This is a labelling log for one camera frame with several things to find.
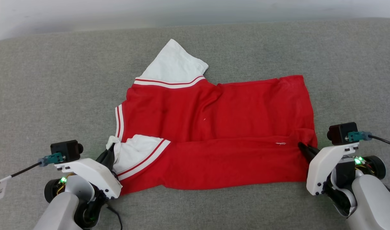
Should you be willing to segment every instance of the white background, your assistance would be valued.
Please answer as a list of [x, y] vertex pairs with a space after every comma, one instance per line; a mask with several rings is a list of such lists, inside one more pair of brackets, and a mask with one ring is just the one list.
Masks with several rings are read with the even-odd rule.
[[390, 18], [390, 0], [0, 0], [0, 39], [47, 32]]

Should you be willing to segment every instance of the red and white t-shirt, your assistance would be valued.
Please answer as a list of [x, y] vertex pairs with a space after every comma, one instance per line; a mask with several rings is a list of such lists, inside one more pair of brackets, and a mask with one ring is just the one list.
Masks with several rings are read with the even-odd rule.
[[207, 68], [170, 40], [127, 90], [109, 140], [122, 194], [306, 180], [297, 143], [317, 142], [303, 77], [214, 85]]

